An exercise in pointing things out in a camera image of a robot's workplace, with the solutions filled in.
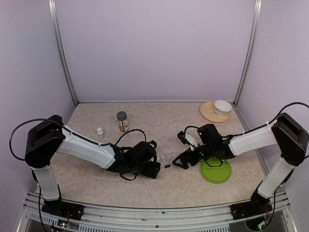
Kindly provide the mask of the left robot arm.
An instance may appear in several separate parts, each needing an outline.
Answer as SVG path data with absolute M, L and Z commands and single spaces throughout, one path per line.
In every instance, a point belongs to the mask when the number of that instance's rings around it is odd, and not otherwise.
M 73 131 L 53 115 L 38 119 L 39 124 L 28 132 L 25 161 L 31 167 L 41 188 L 43 198 L 57 215 L 67 211 L 67 203 L 54 176 L 51 159 L 55 153 L 70 155 L 99 166 L 109 172 L 155 179 L 161 164 L 157 161 L 155 141 L 141 141 L 133 147 L 101 144 Z

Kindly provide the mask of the grey-capped orange pill bottle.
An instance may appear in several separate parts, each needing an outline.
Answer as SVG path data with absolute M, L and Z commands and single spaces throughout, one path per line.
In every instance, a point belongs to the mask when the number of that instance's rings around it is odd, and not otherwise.
M 121 132 L 126 132 L 129 129 L 127 113 L 125 111 L 120 111 L 116 114 L 119 130 Z

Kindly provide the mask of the small white pill bottle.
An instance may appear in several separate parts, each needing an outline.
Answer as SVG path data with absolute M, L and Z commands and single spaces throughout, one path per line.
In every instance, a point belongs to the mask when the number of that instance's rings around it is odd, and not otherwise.
M 99 138 L 99 139 L 103 139 L 103 138 L 104 138 L 104 130 L 103 130 L 103 128 L 98 127 L 98 128 L 96 129 L 96 132 L 97 132 L 97 135 L 98 135 L 98 138 Z

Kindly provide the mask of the clear plastic pill organizer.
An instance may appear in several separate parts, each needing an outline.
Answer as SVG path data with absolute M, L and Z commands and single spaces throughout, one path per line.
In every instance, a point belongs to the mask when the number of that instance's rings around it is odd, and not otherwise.
M 172 161 L 177 157 L 176 153 L 170 152 L 158 156 L 158 161 L 161 163 L 161 168 L 166 169 L 172 165 Z

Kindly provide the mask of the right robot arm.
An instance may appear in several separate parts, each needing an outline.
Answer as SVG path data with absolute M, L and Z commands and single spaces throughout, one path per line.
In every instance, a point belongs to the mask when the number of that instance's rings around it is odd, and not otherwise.
M 270 196 L 288 180 L 295 167 L 306 159 L 309 143 L 308 132 L 287 113 L 279 114 L 271 122 L 240 135 L 222 136 L 214 124 L 199 127 L 197 133 L 201 138 L 201 145 L 190 134 L 184 131 L 178 133 L 180 141 L 189 145 L 189 148 L 173 160 L 173 165 L 186 170 L 189 166 L 212 157 L 223 161 L 262 147 L 279 146 L 279 160 L 247 203 L 247 211 L 253 215 L 265 208 Z

